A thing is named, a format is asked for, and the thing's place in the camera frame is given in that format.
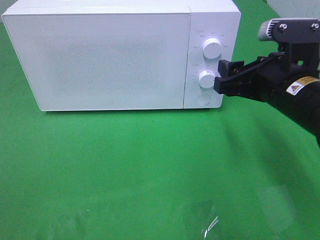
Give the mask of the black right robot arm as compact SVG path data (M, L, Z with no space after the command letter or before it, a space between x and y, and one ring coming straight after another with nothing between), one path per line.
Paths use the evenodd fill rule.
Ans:
M282 69L284 54L272 52L255 61L220 60L214 90L228 97L264 102L320 138L320 80L301 65Z

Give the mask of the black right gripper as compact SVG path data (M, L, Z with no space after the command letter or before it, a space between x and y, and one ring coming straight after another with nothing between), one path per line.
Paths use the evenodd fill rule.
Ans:
M283 57L283 52L272 52L246 65L244 61L222 59L218 62L220 76L215 77L213 88L228 97L270 103L285 77Z

